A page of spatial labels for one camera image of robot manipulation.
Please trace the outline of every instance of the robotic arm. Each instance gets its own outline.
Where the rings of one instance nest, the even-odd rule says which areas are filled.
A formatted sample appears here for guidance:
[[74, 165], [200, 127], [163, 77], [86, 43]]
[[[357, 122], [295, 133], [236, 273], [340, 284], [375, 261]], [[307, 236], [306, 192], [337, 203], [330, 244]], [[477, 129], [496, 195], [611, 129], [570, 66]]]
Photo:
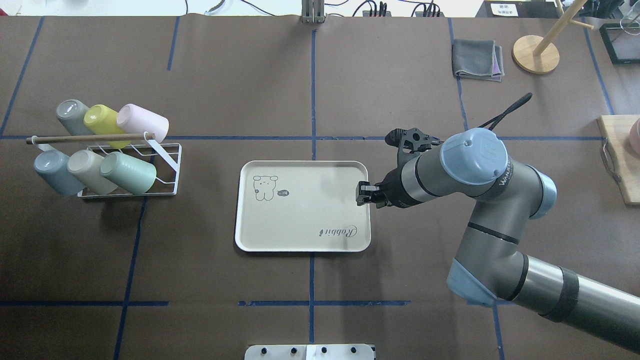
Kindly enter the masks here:
[[555, 204], [551, 178], [481, 127], [445, 142], [396, 129], [385, 141], [398, 148], [397, 168], [374, 186], [361, 181], [358, 205], [409, 208], [455, 192], [476, 200], [447, 278], [453, 292], [487, 307], [512, 301], [640, 354], [640, 298], [518, 251], [527, 220]]

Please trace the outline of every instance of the gray cloth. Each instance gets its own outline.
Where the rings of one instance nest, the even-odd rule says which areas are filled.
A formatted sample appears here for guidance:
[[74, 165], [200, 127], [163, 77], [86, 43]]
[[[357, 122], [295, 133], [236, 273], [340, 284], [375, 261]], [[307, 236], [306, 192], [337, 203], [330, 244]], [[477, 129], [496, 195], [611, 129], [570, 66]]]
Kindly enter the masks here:
[[461, 78], [501, 81], [504, 76], [502, 47], [493, 40], [454, 39], [451, 62]]

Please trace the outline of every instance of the gray cup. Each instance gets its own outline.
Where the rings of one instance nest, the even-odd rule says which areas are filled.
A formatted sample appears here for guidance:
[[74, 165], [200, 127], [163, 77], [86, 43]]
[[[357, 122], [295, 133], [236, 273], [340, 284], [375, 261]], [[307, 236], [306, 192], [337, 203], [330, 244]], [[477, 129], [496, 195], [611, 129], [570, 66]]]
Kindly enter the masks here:
[[71, 135], [94, 135], [84, 125], [84, 114], [89, 108], [79, 100], [63, 101], [56, 108], [56, 117]]
[[38, 175], [61, 195], [75, 195], [84, 189], [84, 184], [67, 171], [69, 157], [57, 150], [38, 155], [33, 168]]
[[119, 151], [112, 152], [102, 160], [100, 174], [134, 195], [144, 194], [156, 181], [156, 167], [153, 164]]

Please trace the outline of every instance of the cup rack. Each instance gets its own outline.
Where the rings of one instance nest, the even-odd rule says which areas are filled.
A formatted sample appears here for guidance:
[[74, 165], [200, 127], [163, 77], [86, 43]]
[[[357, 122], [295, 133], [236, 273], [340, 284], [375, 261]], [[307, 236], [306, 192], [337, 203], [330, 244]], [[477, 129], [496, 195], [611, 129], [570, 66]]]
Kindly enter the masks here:
[[[111, 142], [122, 140], [142, 140], [142, 144], [129, 144], [122, 149], [114, 149], [108, 145], [101, 145], [99, 142]], [[108, 155], [113, 151], [120, 151], [124, 153], [124, 150], [132, 150], [131, 154], [142, 157], [143, 160], [149, 159], [149, 162], [153, 163], [154, 156], [160, 156], [164, 162], [170, 167], [169, 175], [171, 178], [167, 181], [156, 177], [156, 183], [151, 189], [143, 195], [134, 195], [129, 192], [117, 192], [122, 190], [116, 189], [116, 193], [109, 193], [107, 195], [97, 195], [91, 192], [89, 189], [82, 189], [77, 196], [83, 199], [99, 199], [106, 197], [134, 197], [134, 196], [173, 196], [178, 192], [178, 180], [180, 178], [180, 161], [182, 159], [182, 146], [179, 143], [163, 143], [160, 144], [156, 141], [154, 133], [144, 132], [142, 134], [113, 134], [113, 135], [82, 135], [82, 136], [31, 136], [26, 138], [26, 142], [29, 145], [34, 145], [41, 151], [57, 150], [51, 143], [73, 143], [81, 142], [85, 143], [87, 150], [93, 152], [102, 152], [104, 155]]]

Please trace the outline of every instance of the pink bowl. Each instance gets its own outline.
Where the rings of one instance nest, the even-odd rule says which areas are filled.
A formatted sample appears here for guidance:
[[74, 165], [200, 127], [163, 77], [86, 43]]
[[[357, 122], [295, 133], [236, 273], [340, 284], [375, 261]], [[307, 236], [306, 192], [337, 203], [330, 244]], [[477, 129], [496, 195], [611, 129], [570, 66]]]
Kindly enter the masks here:
[[631, 131], [629, 131], [629, 142], [636, 154], [640, 155], [640, 129], [638, 129], [638, 123], [640, 123], [640, 119], [634, 123]]

